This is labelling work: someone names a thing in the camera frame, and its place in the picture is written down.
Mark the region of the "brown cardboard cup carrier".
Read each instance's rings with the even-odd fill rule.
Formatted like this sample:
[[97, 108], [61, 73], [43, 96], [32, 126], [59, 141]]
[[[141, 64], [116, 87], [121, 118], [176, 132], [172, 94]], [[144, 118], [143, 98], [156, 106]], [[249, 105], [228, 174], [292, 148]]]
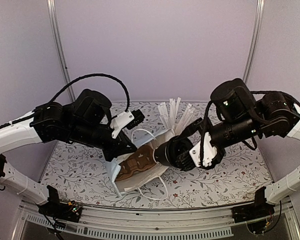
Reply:
[[116, 182], [127, 180], [135, 174], [147, 171], [156, 165], [153, 159], [154, 150], [149, 145], [143, 145], [131, 154], [126, 160], [121, 162], [121, 167]]

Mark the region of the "light blue paper bag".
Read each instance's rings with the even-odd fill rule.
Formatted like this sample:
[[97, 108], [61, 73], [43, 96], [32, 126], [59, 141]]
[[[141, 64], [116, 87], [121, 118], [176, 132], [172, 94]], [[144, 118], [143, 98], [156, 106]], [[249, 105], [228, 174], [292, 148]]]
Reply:
[[[165, 200], [168, 198], [168, 189], [162, 175], [169, 167], [154, 159], [154, 150], [174, 137], [175, 131], [170, 128], [152, 134], [146, 129], [139, 128], [134, 130], [132, 135], [138, 131], [143, 131], [146, 135], [132, 140], [137, 147], [136, 152], [121, 155], [105, 163], [110, 183], [119, 197], [137, 190], [143, 197], [150, 200]], [[163, 184], [161, 197], [146, 196], [141, 190], [142, 186], [154, 179], [159, 179]]]

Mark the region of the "black paper coffee cup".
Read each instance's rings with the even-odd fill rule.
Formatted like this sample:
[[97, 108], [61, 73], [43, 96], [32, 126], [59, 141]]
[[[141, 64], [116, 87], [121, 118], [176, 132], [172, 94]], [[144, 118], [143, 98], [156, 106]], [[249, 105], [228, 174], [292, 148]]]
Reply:
[[188, 138], [174, 136], [154, 150], [153, 158], [164, 166], [187, 172], [196, 167], [189, 153], [193, 147]]

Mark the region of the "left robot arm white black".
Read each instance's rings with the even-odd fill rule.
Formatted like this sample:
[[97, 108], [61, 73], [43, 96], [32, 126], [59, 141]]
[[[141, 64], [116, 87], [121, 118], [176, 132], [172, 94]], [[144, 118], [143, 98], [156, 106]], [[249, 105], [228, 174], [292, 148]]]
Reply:
[[131, 154], [137, 147], [124, 133], [136, 122], [134, 113], [125, 109], [112, 116], [111, 101], [102, 93], [85, 89], [77, 99], [62, 105], [53, 97], [24, 116], [0, 125], [0, 185], [14, 190], [53, 216], [64, 213], [58, 192], [40, 186], [8, 163], [5, 152], [19, 147], [61, 141], [101, 149], [106, 161]]

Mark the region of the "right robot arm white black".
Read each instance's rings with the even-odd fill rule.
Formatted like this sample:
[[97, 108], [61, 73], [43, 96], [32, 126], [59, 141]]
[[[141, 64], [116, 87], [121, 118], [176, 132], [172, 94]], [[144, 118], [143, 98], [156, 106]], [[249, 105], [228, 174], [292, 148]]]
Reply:
[[220, 84], [210, 95], [220, 123], [212, 125], [206, 112], [199, 143], [201, 168], [214, 167], [223, 158], [222, 150], [239, 142], [257, 147], [255, 136], [288, 137], [300, 141], [300, 103], [282, 91], [250, 91], [240, 78]]

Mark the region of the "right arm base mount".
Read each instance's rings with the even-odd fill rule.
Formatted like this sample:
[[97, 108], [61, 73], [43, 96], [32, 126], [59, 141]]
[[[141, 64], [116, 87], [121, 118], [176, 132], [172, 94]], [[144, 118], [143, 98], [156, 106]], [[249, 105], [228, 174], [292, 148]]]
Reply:
[[273, 205], [256, 203], [235, 206], [231, 208], [235, 223], [246, 223], [247, 229], [254, 235], [264, 234], [273, 220], [275, 209]]

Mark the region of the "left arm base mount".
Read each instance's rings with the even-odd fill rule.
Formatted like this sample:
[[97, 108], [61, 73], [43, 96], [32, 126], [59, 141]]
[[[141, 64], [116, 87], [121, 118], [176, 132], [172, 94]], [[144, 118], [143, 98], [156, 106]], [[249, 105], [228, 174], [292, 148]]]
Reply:
[[47, 202], [43, 205], [37, 205], [39, 213], [57, 220], [78, 223], [82, 215], [82, 206], [74, 201], [68, 203]]

